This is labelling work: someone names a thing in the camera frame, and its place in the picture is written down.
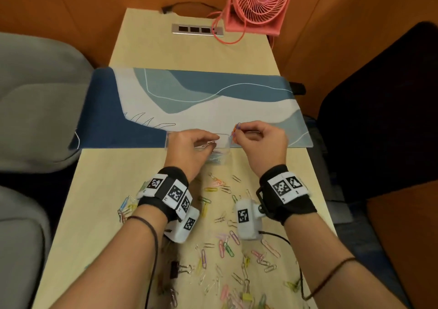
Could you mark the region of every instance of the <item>wristband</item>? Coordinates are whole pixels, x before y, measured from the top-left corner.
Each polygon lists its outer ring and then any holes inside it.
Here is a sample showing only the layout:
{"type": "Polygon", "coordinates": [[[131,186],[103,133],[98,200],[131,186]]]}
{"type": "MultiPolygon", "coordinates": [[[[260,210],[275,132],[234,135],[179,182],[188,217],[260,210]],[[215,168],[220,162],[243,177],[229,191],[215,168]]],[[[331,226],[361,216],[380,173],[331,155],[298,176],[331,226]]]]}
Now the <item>wristband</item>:
{"type": "Polygon", "coordinates": [[[266,216],[282,225],[292,214],[316,212],[308,189],[286,165],[277,165],[263,174],[256,194],[266,216]]]}
{"type": "Polygon", "coordinates": [[[165,167],[145,182],[137,198],[138,206],[148,204],[159,208],[167,221],[182,221],[192,202],[188,181],[184,172],[177,167],[165,167]]]}

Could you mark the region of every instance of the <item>transparent container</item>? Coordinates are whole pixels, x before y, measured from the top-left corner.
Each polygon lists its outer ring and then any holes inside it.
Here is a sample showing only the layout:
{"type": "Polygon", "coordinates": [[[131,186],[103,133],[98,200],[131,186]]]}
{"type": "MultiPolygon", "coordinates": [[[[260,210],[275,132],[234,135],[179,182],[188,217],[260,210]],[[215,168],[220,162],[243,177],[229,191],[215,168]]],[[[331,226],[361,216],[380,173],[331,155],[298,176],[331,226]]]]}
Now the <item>transparent container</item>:
{"type": "MultiPolygon", "coordinates": [[[[166,143],[164,145],[166,151],[167,151],[167,145],[169,143],[169,134],[171,132],[172,131],[168,131],[166,134],[166,143]]],[[[227,134],[216,134],[216,135],[219,136],[219,139],[215,141],[216,147],[211,153],[211,155],[209,156],[209,158],[207,159],[207,163],[224,165],[227,162],[228,157],[230,156],[229,146],[230,146],[231,138],[227,134]]],[[[194,146],[194,148],[196,150],[201,151],[205,148],[205,146],[207,145],[205,144],[201,146],[194,146]]]]}

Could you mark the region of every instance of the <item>light wood table surface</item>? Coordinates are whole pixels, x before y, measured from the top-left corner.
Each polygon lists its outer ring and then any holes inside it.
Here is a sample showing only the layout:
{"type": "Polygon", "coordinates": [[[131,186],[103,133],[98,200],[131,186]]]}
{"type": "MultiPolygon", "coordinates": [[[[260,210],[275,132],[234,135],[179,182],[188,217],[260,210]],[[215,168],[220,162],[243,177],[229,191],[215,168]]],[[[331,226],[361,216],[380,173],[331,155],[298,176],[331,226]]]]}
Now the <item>light wood table surface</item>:
{"type": "MultiPolygon", "coordinates": [[[[278,69],[271,49],[263,35],[247,34],[236,45],[220,44],[213,37],[172,35],[172,23],[210,25],[210,19],[180,17],[176,14],[162,15],[155,11],[127,9],[122,27],[114,48],[110,66],[144,67],[157,69],[179,69],[226,72],[237,74],[278,75],[278,69]]],[[[225,33],[224,40],[232,41],[239,33],[225,33]]],[[[70,192],[60,219],[56,236],[42,280],[36,294],[34,309],[47,309],[68,288],[101,252],[114,234],[120,229],[117,209],[128,195],[135,196],[143,182],[162,168],[166,152],[164,149],[85,149],[79,159],[70,192]]],[[[304,148],[289,148],[287,153],[289,170],[296,173],[309,188],[311,198],[318,213],[334,231],[326,203],[322,196],[308,153],[304,148]]],[[[246,189],[256,198],[258,179],[249,168],[242,149],[231,149],[231,157],[225,166],[206,165],[201,171],[201,181],[194,181],[190,191],[194,197],[200,193],[211,199],[205,218],[200,218],[188,240],[182,245],[171,245],[167,253],[161,255],[157,273],[168,269],[166,255],[178,252],[181,264],[198,263],[195,246],[204,242],[216,243],[216,233],[228,233],[226,223],[214,223],[215,218],[226,211],[227,219],[235,220],[232,212],[231,195],[224,192],[203,192],[212,172],[226,181],[234,194],[246,196],[246,189]],[[231,179],[231,174],[242,180],[231,179]]],[[[286,236],[280,223],[263,219],[263,229],[286,236]]],[[[178,291],[178,308],[221,308],[216,290],[204,295],[203,291],[216,278],[215,264],[224,274],[220,278],[221,288],[228,284],[230,289],[242,291],[241,286],[231,277],[235,272],[242,277],[241,262],[243,253],[251,256],[248,267],[250,291],[258,304],[263,293],[267,295],[267,304],[271,308],[307,308],[298,293],[292,293],[283,285],[284,281],[294,282],[299,277],[292,249],[281,239],[265,235],[265,239],[275,247],[281,258],[268,253],[266,259],[277,265],[270,273],[256,263],[250,254],[252,249],[265,252],[259,241],[242,241],[236,245],[229,241],[235,257],[227,255],[221,259],[217,248],[206,249],[207,269],[205,279],[198,285],[199,276],[182,273],[173,281],[178,291]]],[[[156,287],[152,288],[150,307],[170,308],[169,297],[158,296],[156,287]]],[[[308,306],[316,308],[313,300],[308,306]]]]}

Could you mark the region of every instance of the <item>desk mat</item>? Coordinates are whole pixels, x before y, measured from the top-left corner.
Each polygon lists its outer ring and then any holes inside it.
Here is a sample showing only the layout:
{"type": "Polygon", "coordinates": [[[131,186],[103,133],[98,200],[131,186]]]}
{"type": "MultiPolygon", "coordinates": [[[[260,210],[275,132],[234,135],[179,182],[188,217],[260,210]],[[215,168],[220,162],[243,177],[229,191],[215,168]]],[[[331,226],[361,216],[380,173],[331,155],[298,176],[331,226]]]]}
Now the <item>desk mat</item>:
{"type": "Polygon", "coordinates": [[[283,128],[289,147],[312,146],[280,76],[103,68],[93,74],[70,148],[163,148],[166,131],[230,134],[254,120],[283,128]]]}

